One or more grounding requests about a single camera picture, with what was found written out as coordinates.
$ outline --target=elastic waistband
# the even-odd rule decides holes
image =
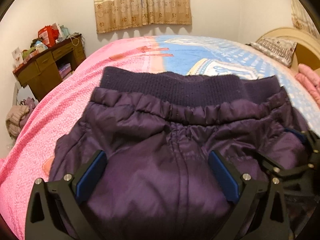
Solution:
[[[276,76],[260,80],[241,80],[235,75],[182,76],[172,72],[133,73],[106,67],[100,87],[119,92],[151,95],[178,106],[206,107],[238,99],[261,104],[280,92]]]

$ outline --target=silver bolt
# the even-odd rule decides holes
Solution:
[[[276,173],[279,173],[280,169],[278,167],[273,167],[273,171],[276,172]]]
[[[279,184],[279,183],[280,183],[280,181],[279,181],[278,178],[273,178],[273,179],[272,179],[272,182],[273,182],[274,184]]]
[[[242,175],[242,178],[243,178],[244,180],[250,180],[250,179],[251,179],[251,175],[250,175],[249,173],[244,173],[244,174]]]
[[[35,183],[36,183],[37,185],[39,185],[41,182],[42,182],[42,179],[41,179],[41,178],[38,178],[38,179],[36,179],[36,181],[35,181]]]
[[[63,179],[66,180],[66,181],[69,181],[72,179],[72,175],[71,174],[66,174],[63,176]]]

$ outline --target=wall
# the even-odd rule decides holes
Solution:
[[[55,0],[59,23],[86,39],[87,56],[111,41],[161,34],[202,35],[236,41],[240,20],[239,0],[190,0],[192,26],[149,25],[97,34],[93,0]]]
[[[291,0],[241,0],[238,41],[256,41],[279,27],[292,27]]]
[[[54,22],[51,7],[52,0],[15,0],[0,22],[0,158],[9,153],[8,146],[12,143],[4,124],[12,106],[16,82],[12,74],[14,61],[11,52],[18,46],[20,49],[30,48],[38,30]]]

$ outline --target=desk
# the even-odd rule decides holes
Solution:
[[[76,68],[85,60],[81,34],[79,39],[66,39],[30,59],[27,64],[16,68],[12,73],[22,87],[29,85],[36,99],[40,101],[62,82],[56,62],[62,57]]]

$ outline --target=floral curtain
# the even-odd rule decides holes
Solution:
[[[94,0],[97,33],[148,24],[191,24],[190,0]]]
[[[142,0],[142,23],[191,24],[190,0]]]
[[[306,31],[320,39],[320,34],[315,24],[299,0],[291,0],[291,12],[292,23],[295,28]]]
[[[94,0],[97,33],[142,26],[141,0]]]

